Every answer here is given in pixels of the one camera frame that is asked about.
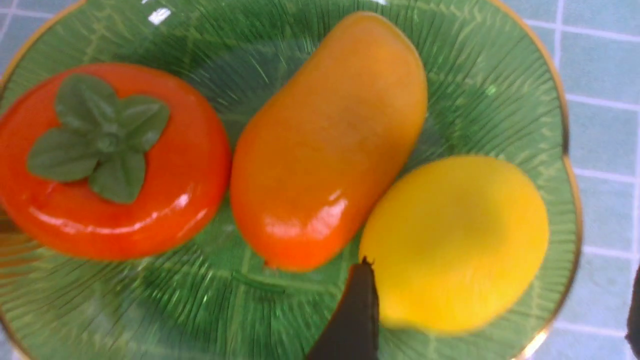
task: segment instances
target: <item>plate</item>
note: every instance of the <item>plate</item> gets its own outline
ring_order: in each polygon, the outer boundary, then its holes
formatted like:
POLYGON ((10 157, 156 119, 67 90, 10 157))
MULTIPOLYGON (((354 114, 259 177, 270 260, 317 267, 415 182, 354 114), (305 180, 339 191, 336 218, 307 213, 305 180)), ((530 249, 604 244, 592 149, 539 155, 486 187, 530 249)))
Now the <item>plate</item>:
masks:
MULTIPOLYGON (((540 40, 495 0, 86 0, 16 57, 0 113, 63 70, 138 63, 198 88, 234 143, 327 32, 357 10, 402 29, 428 73, 429 116, 403 173, 453 154, 495 156, 529 175, 550 220, 543 265, 509 312, 462 337, 382 328, 380 358, 526 356, 572 283, 581 217, 559 76, 540 40)), ((265 269, 227 200, 185 246, 123 263, 57 254, 6 215, 0 231, 3 323, 30 358, 46 360, 302 359, 333 313, 358 248, 355 239, 307 274, 265 269)))

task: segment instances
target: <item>black object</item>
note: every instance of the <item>black object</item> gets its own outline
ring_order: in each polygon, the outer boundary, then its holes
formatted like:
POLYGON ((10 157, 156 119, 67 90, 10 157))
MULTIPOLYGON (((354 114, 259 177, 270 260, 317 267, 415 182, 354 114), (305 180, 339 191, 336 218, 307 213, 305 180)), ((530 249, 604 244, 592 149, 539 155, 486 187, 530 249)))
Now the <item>black object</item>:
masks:
POLYGON ((625 339, 629 342, 636 359, 640 358, 640 267, 636 270, 634 280, 634 290, 631 296, 631 308, 627 318, 627 335, 625 339))
POLYGON ((338 307, 307 360, 378 360, 378 291, 363 258, 351 265, 338 307))

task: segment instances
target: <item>lemon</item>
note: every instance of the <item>lemon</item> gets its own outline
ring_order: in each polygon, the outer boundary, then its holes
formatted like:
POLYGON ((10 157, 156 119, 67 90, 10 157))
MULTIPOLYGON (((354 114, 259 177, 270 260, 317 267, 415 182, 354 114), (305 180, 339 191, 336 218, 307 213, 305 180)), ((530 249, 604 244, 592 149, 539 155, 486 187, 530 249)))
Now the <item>lemon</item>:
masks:
POLYGON ((545 204, 518 167, 455 156, 391 187, 367 221, 360 257, 373 261, 383 325, 457 335, 520 298, 548 234, 545 204))

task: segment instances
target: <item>orange mango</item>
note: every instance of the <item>orange mango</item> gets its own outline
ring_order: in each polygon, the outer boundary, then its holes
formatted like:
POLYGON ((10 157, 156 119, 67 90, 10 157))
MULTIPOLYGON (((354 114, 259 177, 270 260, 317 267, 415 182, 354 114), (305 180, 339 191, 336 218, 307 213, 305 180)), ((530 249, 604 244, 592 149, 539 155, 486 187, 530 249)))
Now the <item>orange mango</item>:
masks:
POLYGON ((230 200, 245 240, 282 270, 329 262, 394 182, 426 111, 405 35, 373 13, 344 18, 238 140, 230 200))

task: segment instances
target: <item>orange persimmon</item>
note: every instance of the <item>orange persimmon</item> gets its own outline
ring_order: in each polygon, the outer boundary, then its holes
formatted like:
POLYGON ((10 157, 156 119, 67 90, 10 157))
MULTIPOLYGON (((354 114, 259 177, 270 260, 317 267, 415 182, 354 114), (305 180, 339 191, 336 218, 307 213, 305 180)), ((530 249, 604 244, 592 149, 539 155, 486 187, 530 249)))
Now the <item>orange persimmon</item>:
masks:
MULTIPOLYGON (((81 101, 82 94, 73 93, 71 99, 81 101)), ((0 119, 0 204, 26 234, 64 254, 111 261, 140 258, 183 244, 211 220, 227 189, 230 159, 217 114, 185 81, 138 65, 86 65, 40 83, 0 119), (136 158, 146 167, 135 199, 104 199, 95 192, 104 184, 93 186, 91 178, 65 183, 29 170, 37 141, 61 126, 56 97, 71 76, 107 83, 114 99, 153 98, 170 111, 154 145, 136 158)))
POLYGON ((406 163, 426 109, 405 35, 373 13, 340 21, 240 136, 230 200, 245 240, 282 270, 327 263, 406 163))

